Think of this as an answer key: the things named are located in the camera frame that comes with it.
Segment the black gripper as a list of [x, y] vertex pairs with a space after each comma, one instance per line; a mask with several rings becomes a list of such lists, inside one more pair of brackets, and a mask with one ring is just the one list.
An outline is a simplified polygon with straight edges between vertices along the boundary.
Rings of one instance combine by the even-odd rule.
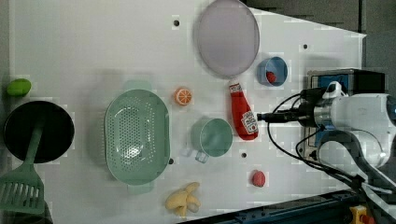
[[[316, 105], [322, 100], [322, 95], [325, 93], [325, 88], [306, 89], [300, 92], [300, 97], [303, 100], [297, 111], [297, 121], [303, 127], [317, 127], [315, 123], [314, 109]], [[291, 122], [294, 117], [288, 113], [264, 113], [258, 114], [257, 120], [265, 122]]]

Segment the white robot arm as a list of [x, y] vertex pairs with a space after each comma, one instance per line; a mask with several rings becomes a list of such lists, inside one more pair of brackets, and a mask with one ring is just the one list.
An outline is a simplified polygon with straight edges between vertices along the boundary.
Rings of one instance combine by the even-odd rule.
[[330, 175], [361, 193], [373, 208], [395, 218], [395, 182], [380, 171], [395, 150], [395, 99], [385, 93], [347, 95], [342, 85], [303, 90], [301, 103], [259, 114], [267, 124], [297, 121], [322, 136], [315, 156], [293, 157]]

